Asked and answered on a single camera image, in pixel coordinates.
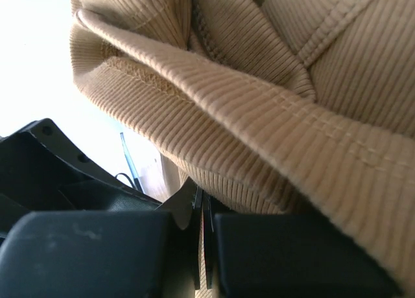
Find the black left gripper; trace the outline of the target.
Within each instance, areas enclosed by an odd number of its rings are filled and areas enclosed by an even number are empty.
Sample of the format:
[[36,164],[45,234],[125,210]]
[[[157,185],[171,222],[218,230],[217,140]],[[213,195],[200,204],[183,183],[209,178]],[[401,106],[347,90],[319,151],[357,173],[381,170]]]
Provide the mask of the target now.
[[160,204],[92,161],[51,119],[1,138],[1,238],[32,211],[152,211]]

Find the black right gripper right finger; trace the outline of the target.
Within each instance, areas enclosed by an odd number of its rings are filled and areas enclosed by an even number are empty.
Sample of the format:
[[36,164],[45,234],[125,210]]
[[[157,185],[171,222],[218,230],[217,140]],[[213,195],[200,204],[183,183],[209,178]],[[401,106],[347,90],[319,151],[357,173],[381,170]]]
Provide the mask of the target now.
[[204,196],[214,297],[400,297],[399,286],[323,216],[239,214]]

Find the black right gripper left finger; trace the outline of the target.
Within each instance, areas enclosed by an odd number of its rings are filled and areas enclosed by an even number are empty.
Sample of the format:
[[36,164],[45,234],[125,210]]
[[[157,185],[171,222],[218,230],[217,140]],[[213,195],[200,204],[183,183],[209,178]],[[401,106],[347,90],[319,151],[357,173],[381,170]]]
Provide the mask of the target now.
[[31,212],[1,246],[2,297],[194,297],[202,190],[153,211]]

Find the tan brown garment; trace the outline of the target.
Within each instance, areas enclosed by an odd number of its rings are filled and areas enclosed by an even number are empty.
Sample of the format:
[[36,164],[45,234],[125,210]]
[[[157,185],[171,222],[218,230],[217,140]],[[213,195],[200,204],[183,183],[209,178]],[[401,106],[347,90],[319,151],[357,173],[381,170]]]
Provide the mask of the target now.
[[78,90],[239,212],[316,209],[414,296],[414,0],[71,0]]

